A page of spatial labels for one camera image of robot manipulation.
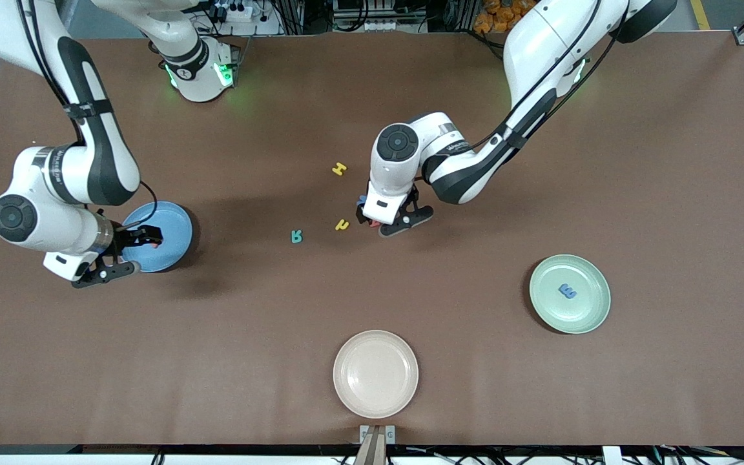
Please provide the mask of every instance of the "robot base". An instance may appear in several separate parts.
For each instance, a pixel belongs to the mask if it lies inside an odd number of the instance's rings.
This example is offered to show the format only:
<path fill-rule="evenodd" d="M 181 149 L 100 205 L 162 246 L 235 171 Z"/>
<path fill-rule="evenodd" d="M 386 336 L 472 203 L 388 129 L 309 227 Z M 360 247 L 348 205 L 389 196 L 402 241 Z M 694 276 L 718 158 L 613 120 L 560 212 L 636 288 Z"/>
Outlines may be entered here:
<path fill-rule="evenodd" d="M 224 44 L 212 37 L 203 37 L 209 46 L 209 61 L 192 80 L 182 80 L 171 74 L 171 85 L 192 102 L 207 102 L 234 86 L 240 64 L 240 47 Z"/>

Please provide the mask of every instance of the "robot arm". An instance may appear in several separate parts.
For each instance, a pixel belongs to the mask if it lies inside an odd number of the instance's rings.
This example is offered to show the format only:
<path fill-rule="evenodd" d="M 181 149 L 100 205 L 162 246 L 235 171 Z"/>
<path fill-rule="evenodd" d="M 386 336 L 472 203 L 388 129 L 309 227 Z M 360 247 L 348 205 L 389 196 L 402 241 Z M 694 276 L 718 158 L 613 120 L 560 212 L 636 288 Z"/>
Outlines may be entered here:
<path fill-rule="evenodd" d="M 384 223 L 383 236 L 414 227 L 419 224 L 415 220 L 428 220 L 425 214 L 416 218 L 414 212 L 410 218 L 403 207 L 417 200 L 417 171 L 440 200 L 469 202 L 519 152 L 556 98 L 578 82 L 585 54 L 605 34 L 635 41 L 652 33 L 675 8 L 676 0 L 542 0 L 514 26 L 504 44 L 510 94 L 513 100 L 523 97 L 481 150 L 473 150 L 442 112 L 386 127 L 372 151 L 359 218 Z"/>
<path fill-rule="evenodd" d="M 0 0 L 0 58 L 45 76 L 80 133 L 73 144 L 19 154 L 0 195 L 0 237 L 45 251 L 45 267 L 71 282 L 90 273 L 106 251 L 161 241 L 153 229 L 150 238 L 119 232 L 83 205 L 125 203 L 140 174 L 94 62 L 66 32 L 53 0 Z"/>
<path fill-rule="evenodd" d="M 165 61 L 171 83 L 192 102 L 207 102 L 234 83 L 239 49 L 213 37 L 200 37 L 182 10 L 199 0 L 92 0 L 94 5 L 132 23 Z"/>

